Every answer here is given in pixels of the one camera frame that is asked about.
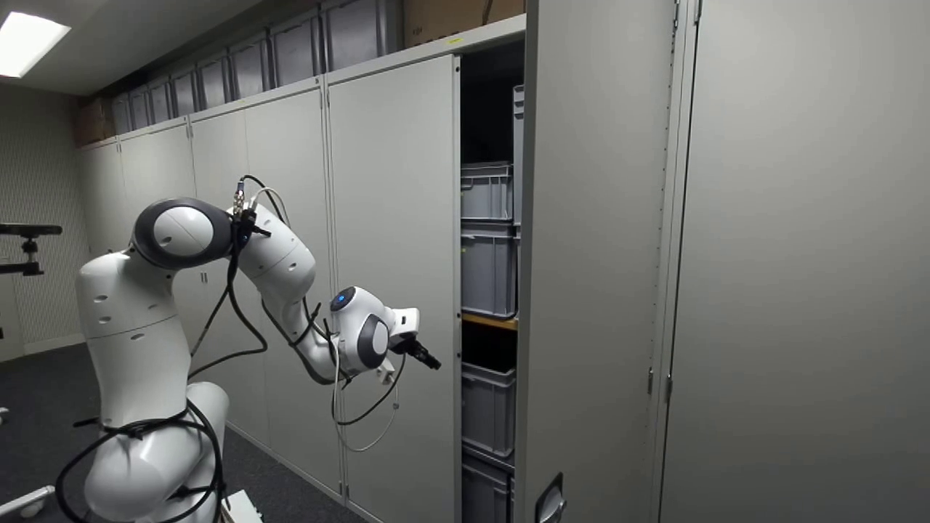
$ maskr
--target tripod stand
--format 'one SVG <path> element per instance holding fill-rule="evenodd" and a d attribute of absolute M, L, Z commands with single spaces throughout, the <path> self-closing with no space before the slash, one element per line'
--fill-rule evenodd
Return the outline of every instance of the tripod stand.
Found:
<path fill-rule="evenodd" d="M 62 234 L 62 227 L 51 227 L 51 224 L 0 224 L 0 234 L 20 234 L 23 238 L 23 251 L 26 251 L 26 260 L 20 263 L 0 263 L 0 272 L 20 272 L 20 276 L 42 276 L 42 263 L 35 260 L 35 251 L 39 251 L 39 244 L 35 238 L 39 234 Z M 10 407 L 0 407 L 0 426 L 5 424 L 10 417 Z M 35 517 L 46 495 L 52 495 L 55 488 L 52 485 L 43 485 L 43 488 L 35 488 L 17 500 L 10 500 L 10 501 L 0 501 L 0 517 L 10 517 L 10 513 L 20 513 L 20 517 Z"/>

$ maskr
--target ceiling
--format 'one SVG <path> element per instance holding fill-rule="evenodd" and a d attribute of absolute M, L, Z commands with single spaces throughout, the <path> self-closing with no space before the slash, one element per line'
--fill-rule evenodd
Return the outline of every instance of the ceiling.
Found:
<path fill-rule="evenodd" d="M 0 87 L 91 94 L 257 3 L 261 0 L 0 0 L 0 19 L 32 12 L 72 26 L 43 64 Z"/>

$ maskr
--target floor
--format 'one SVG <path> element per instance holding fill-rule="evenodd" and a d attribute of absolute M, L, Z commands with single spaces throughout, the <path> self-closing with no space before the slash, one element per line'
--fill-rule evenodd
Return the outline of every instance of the floor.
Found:
<path fill-rule="evenodd" d="M 55 482 L 62 463 L 75 456 L 93 430 L 72 420 L 97 416 L 97 381 L 84 344 L 35 353 L 0 366 L 0 407 L 13 416 L 0 426 L 0 501 Z M 359 523 L 348 507 L 311 488 L 306 479 L 273 461 L 268 453 L 226 433 L 226 485 L 250 488 L 266 523 Z M 39 523 L 68 520 L 55 501 Z"/>

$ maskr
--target shelf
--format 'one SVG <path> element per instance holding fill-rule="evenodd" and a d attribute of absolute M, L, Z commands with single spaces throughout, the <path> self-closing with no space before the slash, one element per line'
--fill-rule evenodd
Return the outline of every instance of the shelf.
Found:
<path fill-rule="evenodd" d="M 484 314 L 463 314 L 463 323 L 489 325 L 489 328 L 504 328 L 504 331 L 517 331 L 521 315 L 501 320 L 501 315 L 484 315 Z"/>

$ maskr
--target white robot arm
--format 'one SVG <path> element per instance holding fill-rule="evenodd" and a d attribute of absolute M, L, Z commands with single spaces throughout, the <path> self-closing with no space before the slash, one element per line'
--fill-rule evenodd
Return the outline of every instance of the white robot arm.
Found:
<path fill-rule="evenodd" d="M 229 286 L 235 269 L 257 283 L 268 315 L 319 382 L 338 381 L 338 369 L 379 369 L 388 352 L 440 366 L 415 343 L 420 311 L 388 308 L 363 286 L 331 298 L 341 336 L 319 336 L 306 305 L 316 260 L 266 206 L 239 199 L 223 211 L 203 199 L 154 203 L 139 215 L 129 251 L 98 256 L 80 272 L 81 323 L 103 395 L 103 437 L 81 453 L 93 453 L 84 500 L 98 517 L 219 520 L 229 398 L 216 382 L 189 382 L 193 352 L 171 296 L 177 269 L 216 257 L 229 257 Z M 58 501 L 81 520 L 64 495 L 72 463 L 58 477 Z"/>

